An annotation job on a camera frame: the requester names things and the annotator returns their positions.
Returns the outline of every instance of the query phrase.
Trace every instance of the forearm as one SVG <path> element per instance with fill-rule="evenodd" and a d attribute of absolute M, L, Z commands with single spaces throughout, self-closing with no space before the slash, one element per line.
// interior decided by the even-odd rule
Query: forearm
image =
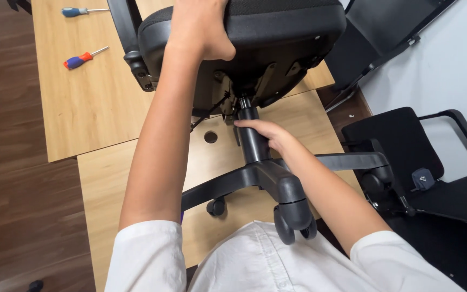
<path fill-rule="evenodd" d="M 282 140 L 285 145 L 279 152 L 348 255 L 360 238 L 391 230 L 365 198 L 319 162 L 298 140 L 293 137 Z"/>
<path fill-rule="evenodd" d="M 160 82 L 139 135 L 120 229 L 148 220 L 179 222 L 190 120 L 202 56 L 167 44 Z"/>

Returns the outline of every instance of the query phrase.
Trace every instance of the white shirt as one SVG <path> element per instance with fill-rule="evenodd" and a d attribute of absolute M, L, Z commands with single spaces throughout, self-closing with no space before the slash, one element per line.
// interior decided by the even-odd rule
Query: white shirt
<path fill-rule="evenodd" d="M 284 245 L 273 223 L 255 221 L 218 243 L 188 291 L 463 291 L 391 231 L 354 244 L 350 260 L 320 233 Z M 185 291 L 181 225 L 147 221 L 115 239 L 105 291 Z"/>

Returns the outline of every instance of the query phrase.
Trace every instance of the white wall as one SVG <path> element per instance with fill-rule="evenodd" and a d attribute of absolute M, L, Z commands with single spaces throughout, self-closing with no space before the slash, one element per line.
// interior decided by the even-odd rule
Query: white wall
<path fill-rule="evenodd" d="M 374 115 L 412 107 L 418 116 L 457 109 L 467 119 L 467 0 L 457 0 L 421 33 L 420 43 L 360 85 Z M 445 167 L 443 180 L 467 176 L 467 151 L 455 123 L 441 117 L 423 127 Z"/>

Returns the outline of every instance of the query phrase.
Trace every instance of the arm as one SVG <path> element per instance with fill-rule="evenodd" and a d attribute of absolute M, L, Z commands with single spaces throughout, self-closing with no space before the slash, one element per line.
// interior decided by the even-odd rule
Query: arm
<path fill-rule="evenodd" d="M 309 201 L 348 255 L 359 239 L 377 231 L 391 231 L 362 196 L 282 127 L 261 120 L 242 120 L 235 124 L 253 128 L 269 139 L 269 146 L 280 153 L 291 172 L 300 179 Z"/>
<path fill-rule="evenodd" d="M 201 61 L 231 60 L 227 0 L 176 0 L 158 89 L 134 152 L 119 229 L 149 220 L 178 222 L 190 121 Z"/>

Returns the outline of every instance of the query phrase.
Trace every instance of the wooden table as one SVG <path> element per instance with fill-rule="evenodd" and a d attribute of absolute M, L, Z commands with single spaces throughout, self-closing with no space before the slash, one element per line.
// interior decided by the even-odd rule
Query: wooden table
<path fill-rule="evenodd" d="M 283 98 L 260 109 L 259 114 L 262 119 L 279 123 L 314 154 L 343 152 L 315 90 Z M 204 141 L 207 131 L 216 132 L 216 143 Z M 91 259 L 99 292 L 103 291 L 107 278 L 135 146 L 136 140 L 133 140 L 78 156 Z M 184 189 L 243 165 L 242 152 L 231 127 L 220 117 L 205 120 L 191 133 Z M 338 175 L 361 193 L 352 170 L 339 171 Z M 276 202 L 266 191 L 245 188 L 226 196 L 226 202 L 227 211 L 218 218 L 206 212 L 206 203 L 185 212 L 182 227 L 187 267 L 198 264 L 219 241 L 246 223 L 253 220 L 273 222 Z"/>
<path fill-rule="evenodd" d="M 145 18 L 173 0 L 137 1 Z M 106 0 L 33 0 L 37 63 L 41 82 L 48 161 L 74 157 L 138 138 L 153 92 L 140 89 L 125 63 L 109 12 L 74 18 L 62 7 L 107 8 Z M 109 46 L 75 70 L 62 63 Z M 333 84 L 325 63 L 289 95 Z"/>

